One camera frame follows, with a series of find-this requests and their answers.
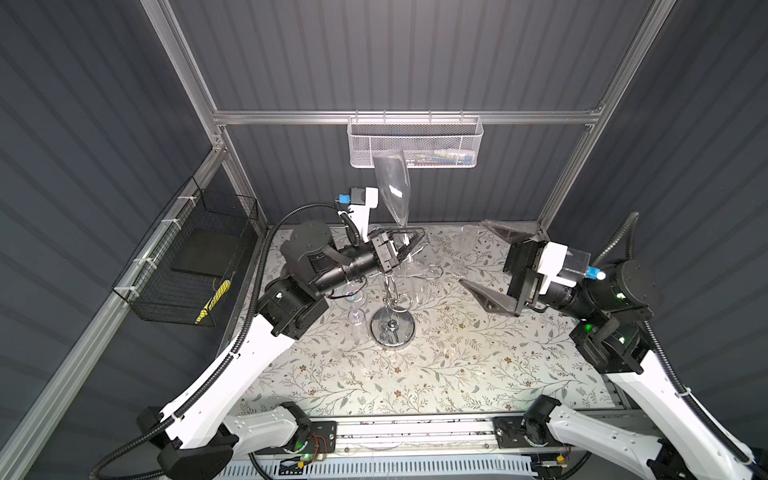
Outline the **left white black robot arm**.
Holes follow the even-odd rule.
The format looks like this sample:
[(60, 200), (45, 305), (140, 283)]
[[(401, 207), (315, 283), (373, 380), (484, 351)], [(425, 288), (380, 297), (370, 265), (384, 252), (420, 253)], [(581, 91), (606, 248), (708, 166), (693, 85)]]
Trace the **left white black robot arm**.
[(421, 228), (376, 230), (368, 240), (337, 248), (327, 224), (296, 227), (280, 248), (281, 276), (256, 290), (259, 297), (226, 350), (174, 401), (141, 415), (142, 431), (159, 449), (161, 474), (212, 479), (244, 454), (304, 450), (312, 423), (295, 403), (241, 417), (231, 415), (232, 407), (324, 315), (330, 294), (374, 272), (392, 271), (424, 237)]

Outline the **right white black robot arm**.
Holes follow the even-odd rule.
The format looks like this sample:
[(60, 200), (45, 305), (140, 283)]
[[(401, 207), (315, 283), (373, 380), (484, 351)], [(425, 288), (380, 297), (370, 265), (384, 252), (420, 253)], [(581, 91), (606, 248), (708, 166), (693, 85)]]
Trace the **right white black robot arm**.
[(624, 430), (540, 395), (518, 424), (494, 422), (500, 444), (511, 433), (531, 446), (583, 449), (645, 479), (763, 479), (767, 454), (725, 429), (680, 380), (651, 322), (660, 293), (634, 254), (631, 213), (596, 255), (546, 240), (535, 222), (486, 220), (508, 246), (506, 292), (464, 287), (492, 314), (555, 310), (575, 322), (570, 339), (583, 359), (639, 406), (657, 435)]

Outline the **chrome wine glass rack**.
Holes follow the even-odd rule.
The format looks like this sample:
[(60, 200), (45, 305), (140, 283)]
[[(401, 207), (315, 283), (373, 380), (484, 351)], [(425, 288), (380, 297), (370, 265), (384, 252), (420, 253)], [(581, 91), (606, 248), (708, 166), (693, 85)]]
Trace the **chrome wine glass rack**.
[(420, 294), (406, 287), (401, 288), (398, 281), (428, 282), (443, 276), (444, 269), (441, 266), (425, 264), (424, 273), (395, 273), (394, 269), (383, 275), (383, 306), (373, 313), (369, 322), (370, 336), (379, 346), (399, 349), (414, 339), (416, 319), (413, 310), (420, 302)]

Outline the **items in white basket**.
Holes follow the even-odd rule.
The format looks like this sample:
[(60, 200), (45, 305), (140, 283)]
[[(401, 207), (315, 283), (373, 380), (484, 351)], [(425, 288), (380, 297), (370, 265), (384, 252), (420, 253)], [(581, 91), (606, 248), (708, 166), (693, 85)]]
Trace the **items in white basket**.
[(462, 149), (414, 151), (409, 162), (421, 166), (473, 167), (476, 164), (476, 155), (472, 150)]

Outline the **floral table mat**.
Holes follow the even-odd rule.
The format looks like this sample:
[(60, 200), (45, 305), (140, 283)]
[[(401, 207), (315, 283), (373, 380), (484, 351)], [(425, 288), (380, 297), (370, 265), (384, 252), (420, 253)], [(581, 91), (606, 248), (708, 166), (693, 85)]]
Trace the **floral table mat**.
[(465, 261), (470, 280), (504, 291), (504, 242), (487, 231), (470, 242), (457, 225), (430, 225), (426, 232), (420, 258), (445, 272), (432, 281), (397, 280), (398, 289), (416, 299), (408, 345), (378, 345), (366, 322), (350, 319), (355, 303), (333, 300), (260, 374), (234, 412), (267, 411), (284, 401), (316, 417), (522, 411), (540, 395), (576, 409), (615, 406), (609, 387), (570, 340), (569, 317), (489, 314), (449, 271)]

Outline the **yellow black striped tool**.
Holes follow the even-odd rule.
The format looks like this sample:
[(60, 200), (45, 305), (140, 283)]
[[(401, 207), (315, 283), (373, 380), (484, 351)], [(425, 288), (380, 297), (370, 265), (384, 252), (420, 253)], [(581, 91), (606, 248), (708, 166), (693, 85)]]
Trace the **yellow black striped tool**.
[(212, 297), (206, 302), (195, 319), (195, 324), (200, 324), (206, 317), (210, 316), (217, 303), (229, 291), (232, 282), (230, 279), (224, 280)]

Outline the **black pad in basket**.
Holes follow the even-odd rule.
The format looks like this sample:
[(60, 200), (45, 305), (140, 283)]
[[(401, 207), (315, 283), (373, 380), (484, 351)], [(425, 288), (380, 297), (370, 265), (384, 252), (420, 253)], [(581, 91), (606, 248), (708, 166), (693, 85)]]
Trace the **black pad in basket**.
[(223, 278), (235, 255), (239, 238), (209, 230), (196, 229), (171, 262), (173, 271)]

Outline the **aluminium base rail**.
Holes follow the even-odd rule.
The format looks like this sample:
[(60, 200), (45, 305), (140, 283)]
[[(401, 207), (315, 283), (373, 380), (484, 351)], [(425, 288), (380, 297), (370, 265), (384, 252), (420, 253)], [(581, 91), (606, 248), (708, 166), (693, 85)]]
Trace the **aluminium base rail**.
[(658, 438), (606, 423), (600, 417), (555, 412), (542, 433), (528, 434), (519, 415), (426, 415), (314, 419), (302, 432), (285, 408), (227, 415), (237, 439), (232, 456), (212, 479), (566, 479), (588, 456), (643, 478)]

